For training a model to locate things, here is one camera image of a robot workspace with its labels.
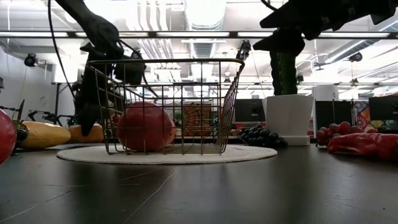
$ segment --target white pot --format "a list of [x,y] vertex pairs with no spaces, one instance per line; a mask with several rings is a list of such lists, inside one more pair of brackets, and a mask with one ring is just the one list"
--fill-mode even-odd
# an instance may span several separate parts
[[286,139],[290,146],[310,144],[308,125],[313,105],[312,96],[282,95],[263,100],[267,129]]

